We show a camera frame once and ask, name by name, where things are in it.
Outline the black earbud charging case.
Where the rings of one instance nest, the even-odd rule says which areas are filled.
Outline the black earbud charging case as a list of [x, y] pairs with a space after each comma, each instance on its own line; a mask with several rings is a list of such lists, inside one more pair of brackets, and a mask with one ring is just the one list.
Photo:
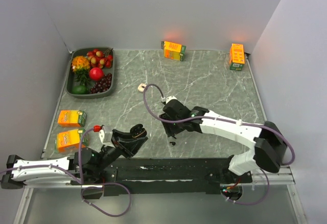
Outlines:
[[147, 136], [147, 131], [143, 127], [143, 124], [136, 124], [130, 129], [130, 137], [135, 138], [142, 138]]

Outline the beige earbud charging case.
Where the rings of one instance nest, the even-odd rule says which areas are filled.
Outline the beige earbud charging case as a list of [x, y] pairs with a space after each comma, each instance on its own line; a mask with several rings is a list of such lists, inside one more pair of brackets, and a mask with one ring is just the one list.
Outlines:
[[140, 93], [143, 93], [143, 92], [145, 91], [146, 87], [147, 87], [147, 85], [146, 85], [145, 83], [141, 83], [141, 84], [138, 86], [137, 90], [138, 90]]

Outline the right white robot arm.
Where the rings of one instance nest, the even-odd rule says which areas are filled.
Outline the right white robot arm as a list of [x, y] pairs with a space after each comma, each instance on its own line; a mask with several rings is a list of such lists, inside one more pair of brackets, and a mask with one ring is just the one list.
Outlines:
[[177, 99], [166, 102], [159, 116], [169, 137], [188, 131], [220, 136], [248, 148], [242, 154], [233, 155], [223, 169], [228, 182], [235, 182], [248, 171], [263, 169], [278, 173], [283, 164], [287, 144], [278, 136], [279, 130], [272, 122], [264, 124], [243, 123], [195, 106], [188, 109]]

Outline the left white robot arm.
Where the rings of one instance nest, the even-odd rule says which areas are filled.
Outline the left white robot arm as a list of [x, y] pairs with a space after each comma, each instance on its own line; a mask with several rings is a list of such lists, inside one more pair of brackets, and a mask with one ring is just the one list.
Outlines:
[[[103, 145], [99, 152], [82, 145], [90, 132], [100, 135]], [[132, 127], [129, 132], [96, 125], [82, 133], [78, 151], [73, 156], [28, 161], [15, 154], [10, 155], [6, 170], [1, 172], [1, 188], [21, 189], [30, 184], [64, 180], [77, 185], [101, 183], [107, 167], [121, 156], [127, 159], [134, 157], [147, 140], [147, 131], [141, 124]]]

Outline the orange juice box left lower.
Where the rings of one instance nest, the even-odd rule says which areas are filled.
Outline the orange juice box left lower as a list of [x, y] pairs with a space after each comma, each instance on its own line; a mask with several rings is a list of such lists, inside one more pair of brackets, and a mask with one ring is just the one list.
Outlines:
[[74, 150], [78, 150], [80, 140], [85, 132], [86, 130], [81, 128], [58, 133], [55, 143], [56, 152], [68, 153]]

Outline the orange juice box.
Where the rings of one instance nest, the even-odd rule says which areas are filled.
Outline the orange juice box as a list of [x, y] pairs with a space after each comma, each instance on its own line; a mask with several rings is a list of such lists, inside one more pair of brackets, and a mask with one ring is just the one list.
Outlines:
[[80, 140], [85, 132], [86, 130], [81, 128], [58, 133], [55, 143], [56, 152], [68, 153], [74, 150], [78, 150]]
[[61, 127], [84, 127], [87, 114], [82, 110], [61, 110], [57, 123]]
[[186, 46], [169, 41], [162, 41], [161, 48], [163, 49], [165, 58], [184, 61]]
[[229, 51], [229, 69], [241, 71], [245, 65], [244, 46], [242, 44], [233, 43]]

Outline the dark purple grape bunch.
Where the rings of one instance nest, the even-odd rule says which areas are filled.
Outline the dark purple grape bunch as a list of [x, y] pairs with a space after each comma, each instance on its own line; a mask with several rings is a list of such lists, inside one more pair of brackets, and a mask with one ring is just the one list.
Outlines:
[[111, 87], [112, 84], [112, 74], [105, 74], [104, 77], [95, 83], [95, 85], [89, 90], [91, 94], [102, 93]]

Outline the orange juice box left upper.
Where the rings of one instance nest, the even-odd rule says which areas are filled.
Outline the orange juice box left upper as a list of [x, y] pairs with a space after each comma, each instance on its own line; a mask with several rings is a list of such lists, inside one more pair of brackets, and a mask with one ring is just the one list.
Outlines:
[[61, 127], [84, 127], [87, 114], [82, 110], [61, 110], [57, 123]]

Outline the orange juice box back centre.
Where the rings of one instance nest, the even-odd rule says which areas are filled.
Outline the orange juice box back centre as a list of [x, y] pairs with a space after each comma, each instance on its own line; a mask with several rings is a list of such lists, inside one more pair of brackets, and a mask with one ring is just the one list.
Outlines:
[[161, 48], [163, 49], [165, 58], [184, 61], [186, 46], [169, 41], [162, 41]]

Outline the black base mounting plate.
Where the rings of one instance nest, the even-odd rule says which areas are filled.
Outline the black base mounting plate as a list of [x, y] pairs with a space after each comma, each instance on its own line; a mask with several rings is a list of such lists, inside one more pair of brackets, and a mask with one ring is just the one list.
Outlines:
[[220, 194], [223, 185], [252, 183], [250, 171], [238, 176], [228, 170], [230, 158], [119, 158], [100, 171], [84, 169], [84, 184], [120, 183], [132, 194]]

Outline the green avocado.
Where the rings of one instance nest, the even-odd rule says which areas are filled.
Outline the green avocado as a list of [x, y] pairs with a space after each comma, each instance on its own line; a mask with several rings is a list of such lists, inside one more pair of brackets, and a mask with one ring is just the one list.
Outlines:
[[71, 93], [77, 95], [88, 94], [88, 88], [84, 85], [77, 85], [72, 88]]

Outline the red apple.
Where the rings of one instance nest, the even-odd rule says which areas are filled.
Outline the red apple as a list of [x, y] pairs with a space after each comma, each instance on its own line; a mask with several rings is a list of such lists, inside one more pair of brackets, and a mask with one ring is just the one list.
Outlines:
[[89, 71], [89, 77], [93, 81], [99, 81], [104, 77], [104, 72], [101, 68], [92, 68]]

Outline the dark grey fruit tray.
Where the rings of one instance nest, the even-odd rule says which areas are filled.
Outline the dark grey fruit tray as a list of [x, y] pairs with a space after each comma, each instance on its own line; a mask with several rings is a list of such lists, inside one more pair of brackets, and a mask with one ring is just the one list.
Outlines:
[[109, 88], [109, 90], [107, 90], [105, 92], [102, 92], [102, 93], [91, 94], [89, 90], [95, 85], [96, 81], [90, 80], [90, 83], [86, 86], [88, 88], [88, 94], [77, 95], [77, 94], [72, 94], [71, 93], [72, 88], [74, 86], [80, 85], [80, 83], [75, 80], [75, 75], [74, 75], [74, 73], [72, 71], [71, 63], [72, 63], [73, 58], [75, 58], [76, 56], [86, 57], [87, 52], [92, 51], [93, 49], [105, 50], [107, 48], [109, 48], [109, 47], [82, 48], [82, 49], [78, 49], [78, 50], [76, 50], [76, 51], [74, 51], [72, 53], [71, 60], [70, 60], [70, 63], [69, 63], [69, 71], [68, 71], [67, 78], [66, 78], [66, 91], [67, 91], [67, 93], [69, 95], [71, 95], [71, 96], [73, 96], [75, 98], [78, 98], [78, 99], [95, 99], [95, 98], [107, 97], [114, 91], [114, 86], [115, 86], [115, 81], [114, 81], [115, 62], [114, 62], [114, 50], [113, 50], [113, 66], [112, 66], [112, 68], [110, 68], [110, 69], [103, 68], [102, 69], [102, 71], [104, 72], [104, 75], [108, 74], [108, 73], [112, 74], [112, 84], [111, 84], [111, 87]]

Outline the orange juice box back right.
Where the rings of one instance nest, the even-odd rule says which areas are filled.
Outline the orange juice box back right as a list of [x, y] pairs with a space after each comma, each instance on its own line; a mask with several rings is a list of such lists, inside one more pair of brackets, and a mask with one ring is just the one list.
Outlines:
[[233, 43], [229, 51], [229, 69], [241, 71], [245, 65], [244, 46], [242, 44]]

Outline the red cherry bunch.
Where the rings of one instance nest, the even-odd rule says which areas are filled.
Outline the red cherry bunch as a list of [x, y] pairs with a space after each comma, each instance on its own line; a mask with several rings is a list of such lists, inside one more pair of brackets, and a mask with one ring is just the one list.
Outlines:
[[110, 69], [113, 66], [113, 49], [93, 49], [87, 52], [86, 58], [92, 68]]

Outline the orange yellow flower pineapple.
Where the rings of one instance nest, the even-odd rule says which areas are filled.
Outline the orange yellow flower pineapple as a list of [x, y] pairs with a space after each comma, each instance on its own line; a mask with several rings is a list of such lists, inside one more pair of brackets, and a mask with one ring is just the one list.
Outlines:
[[75, 80], [79, 82], [80, 85], [87, 86], [90, 83], [90, 63], [88, 59], [84, 56], [76, 56], [73, 58], [71, 66], [75, 75]]

